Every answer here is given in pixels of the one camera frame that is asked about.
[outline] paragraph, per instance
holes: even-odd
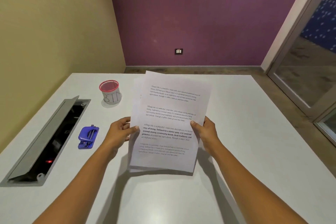
[[[144,124],[141,131],[142,138],[155,139],[171,138],[175,140],[189,141],[191,139],[191,130],[184,130],[178,128],[169,128],[165,126],[156,126],[152,124]]]
[[[191,120],[191,118],[195,114],[188,113],[188,112],[181,112],[181,111],[175,111],[171,109],[166,108],[160,108],[155,106],[147,106],[146,110],[146,116],[152,116],[157,118],[164,118],[169,120],[177,120],[177,121],[186,121]]]
[[[170,98],[170,99],[175,99],[175,100],[180,100],[180,101],[185,101],[185,102],[189,102],[190,100],[196,101],[197,97],[200,96],[194,93],[184,92],[180,90],[172,90],[172,89],[162,88],[162,87],[153,86],[153,85],[150,87],[149,92],[151,96]]]
[[[160,144],[147,144],[147,143],[141,143],[139,148],[139,152],[142,153],[161,154],[174,157],[177,157],[178,155],[184,155],[188,150],[189,149],[182,147],[166,146]]]

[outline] open metal flap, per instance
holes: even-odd
[[[28,173],[78,98],[79,96],[76,96],[73,99],[65,99],[63,101],[42,131],[35,137],[30,149],[9,175],[9,180]]]

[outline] printed document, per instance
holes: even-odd
[[[199,138],[190,120],[203,124],[211,85],[149,71],[138,82],[141,96],[133,100],[131,125],[140,133],[130,138],[130,169],[193,172]]]

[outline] person's left hand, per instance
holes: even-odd
[[[118,149],[125,141],[128,141],[129,135],[139,130],[138,126],[130,128],[131,117],[124,117],[113,122],[102,143],[103,147],[109,147],[113,151],[112,158],[117,154]]]

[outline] person's right arm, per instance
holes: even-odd
[[[194,121],[190,124],[199,133],[205,150],[218,163],[248,224],[307,224],[225,148],[217,136],[215,124],[208,117],[203,126]]]

